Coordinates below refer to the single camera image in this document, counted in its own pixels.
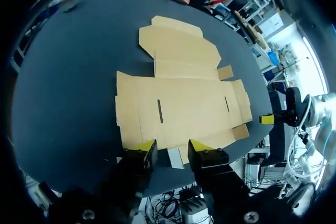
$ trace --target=flattened cardboard box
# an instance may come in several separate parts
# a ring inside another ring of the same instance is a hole
[[[223,148],[248,137],[248,95],[231,66],[201,29],[155,16],[139,30],[140,46],[154,59],[154,78],[117,71],[115,107],[124,148],[152,139],[168,149],[173,168],[188,163],[187,144],[196,139]]]

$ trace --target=cable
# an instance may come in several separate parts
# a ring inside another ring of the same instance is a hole
[[[326,146],[327,146],[327,144],[328,144],[328,141],[329,141],[329,138],[330,138],[332,132],[333,132],[333,131],[330,131],[330,133],[328,134],[327,140],[326,140],[326,142],[324,143],[323,151],[322,151],[322,156],[323,156],[323,157],[324,157],[324,152],[326,151],[325,148],[326,148]]]
[[[154,223],[158,223],[159,222],[159,215],[161,217],[163,217],[164,219],[170,220],[173,223],[179,223],[176,219],[172,219],[173,217],[176,216],[176,213],[178,211],[178,205],[180,203],[179,200],[174,197],[174,192],[175,191],[170,191],[168,193],[162,194],[163,195],[163,199],[161,199],[161,197],[162,197],[162,195],[161,195],[155,206],[153,206],[152,200],[150,199],[150,204],[151,204],[152,210],[153,210]],[[168,210],[168,207],[171,206],[172,204],[175,204],[174,209],[173,209],[172,212],[170,212],[170,213],[167,214],[166,211]]]
[[[209,219],[209,218],[211,218],[211,216],[204,217],[204,218],[202,218],[201,220],[199,220],[198,222],[194,222],[194,223],[192,223],[192,224],[200,224],[200,223],[202,223],[203,221],[206,221],[206,220]]]
[[[291,196],[288,197],[287,204],[289,204],[291,207],[296,206],[296,204],[299,202],[299,200],[308,191],[308,188],[310,186],[313,189],[313,195],[312,195],[311,199],[315,199],[315,195],[316,195],[315,184],[314,183],[306,183],[304,185],[301,185],[297,190],[294,191],[294,193]]]
[[[292,149],[293,147],[294,147],[294,149],[295,149],[295,146],[293,146],[293,143],[294,143],[294,141],[295,141],[295,137],[297,136],[297,134],[298,134],[299,131],[301,130],[301,128],[302,128],[302,126],[303,126],[303,124],[304,124],[304,122],[305,122],[305,120],[306,120],[306,118],[307,118],[307,116],[308,116],[308,113],[309,113],[309,111],[310,111],[310,106],[311,106],[311,96],[308,95],[308,106],[307,106],[307,109],[306,109],[305,114],[304,114],[304,116],[303,116],[303,118],[302,118],[302,120],[301,120],[301,123],[299,124],[298,128],[296,129],[296,131],[295,131],[295,133],[294,133],[294,135],[293,135],[293,137],[292,137],[292,139],[291,139],[291,141],[290,141],[290,145],[289,145],[289,149],[288,149],[288,153],[287,153],[287,160],[286,160],[287,165],[288,165],[290,171],[292,172],[292,174],[293,174],[294,176],[298,177],[298,178],[307,178],[307,177],[309,177],[309,176],[311,175],[311,174],[309,174],[309,175],[307,175],[307,174],[306,174],[306,175],[298,174],[298,173],[295,172],[295,170],[294,170],[294,169],[292,168],[292,166],[290,165],[290,153],[291,153],[291,149]]]

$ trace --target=dark gray table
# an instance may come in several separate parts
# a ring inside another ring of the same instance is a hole
[[[155,15],[200,27],[233,79],[242,79],[254,120],[250,137],[225,148],[234,161],[255,147],[271,126],[259,116],[271,113],[257,62],[240,35],[199,10],[168,0],[80,0],[57,11],[36,36],[17,79],[12,133],[19,166],[57,190],[86,190],[103,178],[121,150],[114,96],[116,71],[153,77],[153,59],[138,46],[138,30]],[[160,151],[147,194],[159,194],[194,181],[188,165],[169,168]]]

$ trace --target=cardboard box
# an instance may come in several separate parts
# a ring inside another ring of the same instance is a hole
[[[231,66],[200,28],[155,16],[139,30],[140,46],[153,58],[154,78],[117,72],[115,107],[124,148],[156,139],[168,149],[172,167],[188,163],[187,144],[196,139],[223,148],[248,137],[248,95]]]

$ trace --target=screw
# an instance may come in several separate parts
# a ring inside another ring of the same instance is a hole
[[[84,220],[94,220],[95,213],[91,209],[84,210],[82,217]]]
[[[257,212],[251,211],[244,215],[245,223],[256,223],[259,220],[259,214]]]

